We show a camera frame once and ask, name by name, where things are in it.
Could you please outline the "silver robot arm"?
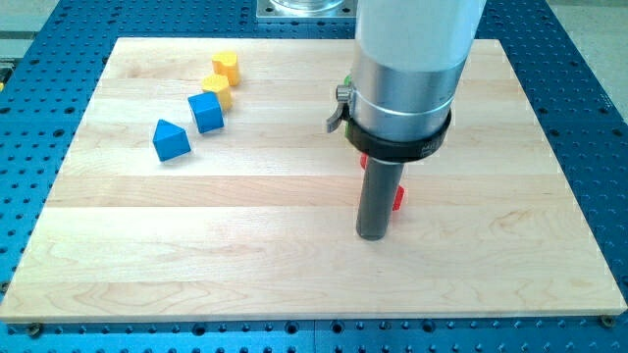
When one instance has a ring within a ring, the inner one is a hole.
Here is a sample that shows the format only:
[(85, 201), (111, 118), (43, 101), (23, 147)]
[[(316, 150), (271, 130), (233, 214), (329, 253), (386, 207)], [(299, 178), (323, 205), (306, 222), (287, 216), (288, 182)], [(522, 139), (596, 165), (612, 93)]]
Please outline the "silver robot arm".
[(445, 125), (486, 0), (360, 0), (351, 116), (408, 142)]

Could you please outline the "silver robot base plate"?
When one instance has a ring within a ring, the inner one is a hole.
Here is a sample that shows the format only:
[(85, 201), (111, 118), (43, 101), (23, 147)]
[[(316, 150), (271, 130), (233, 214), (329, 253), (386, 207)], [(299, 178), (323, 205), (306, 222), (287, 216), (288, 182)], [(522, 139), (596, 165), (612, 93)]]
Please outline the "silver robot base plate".
[(279, 19), (354, 18), (357, 0), (257, 0), (256, 17)]

